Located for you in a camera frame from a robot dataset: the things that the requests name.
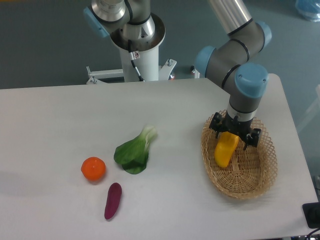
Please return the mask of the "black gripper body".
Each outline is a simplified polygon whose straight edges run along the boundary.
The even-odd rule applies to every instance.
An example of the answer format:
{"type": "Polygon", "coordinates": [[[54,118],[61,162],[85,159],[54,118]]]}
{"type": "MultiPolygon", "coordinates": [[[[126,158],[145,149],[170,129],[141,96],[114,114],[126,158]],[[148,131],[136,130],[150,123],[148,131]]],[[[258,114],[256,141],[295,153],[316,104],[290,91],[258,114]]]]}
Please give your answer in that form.
{"type": "Polygon", "coordinates": [[[240,138],[245,138],[251,133],[251,124],[253,119],[248,121],[240,121],[238,116],[232,118],[229,112],[226,111],[225,116],[222,120],[220,132],[229,132],[231,134],[237,135],[240,138]]]}

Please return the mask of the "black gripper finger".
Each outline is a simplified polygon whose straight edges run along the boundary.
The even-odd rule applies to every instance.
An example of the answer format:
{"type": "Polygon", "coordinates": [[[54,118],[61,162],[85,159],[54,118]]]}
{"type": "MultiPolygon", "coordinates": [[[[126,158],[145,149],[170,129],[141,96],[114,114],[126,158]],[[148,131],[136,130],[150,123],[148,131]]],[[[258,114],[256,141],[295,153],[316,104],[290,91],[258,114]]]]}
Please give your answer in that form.
{"type": "Polygon", "coordinates": [[[260,128],[251,128],[249,133],[247,133],[242,139],[244,142],[243,150],[246,150],[249,146],[256,148],[258,146],[261,133],[262,130],[260,128]]]}
{"type": "Polygon", "coordinates": [[[209,128],[215,131],[215,137],[218,138],[220,133],[225,131],[225,118],[219,112],[216,112],[209,124],[209,128]]]}

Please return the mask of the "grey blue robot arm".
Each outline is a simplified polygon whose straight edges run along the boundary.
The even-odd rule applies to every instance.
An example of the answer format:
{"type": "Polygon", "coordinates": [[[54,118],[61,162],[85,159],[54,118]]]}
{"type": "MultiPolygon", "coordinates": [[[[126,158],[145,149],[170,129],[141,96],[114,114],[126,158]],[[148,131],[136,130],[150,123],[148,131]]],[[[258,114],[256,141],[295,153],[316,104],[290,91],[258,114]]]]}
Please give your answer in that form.
{"type": "MultiPolygon", "coordinates": [[[[270,42],[267,24],[253,20],[241,0],[209,2],[229,40],[220,48],[204,47],[194,67],[230,95],[226,115],[216,113],[210,128],[217,134],[239,136],[246,147],[257,147],[262,131],[252,128],[269,80],[267,70],[250,59],[270,42]]],[[[162,20],[151,12],[148,0],[93,0],[83,10],[89,26],[100,37],[111,37],[121,53],[122,70],[127,82],[160,79],[159,60],[147,57],[157,51],[165,37],[162,20]]]]}

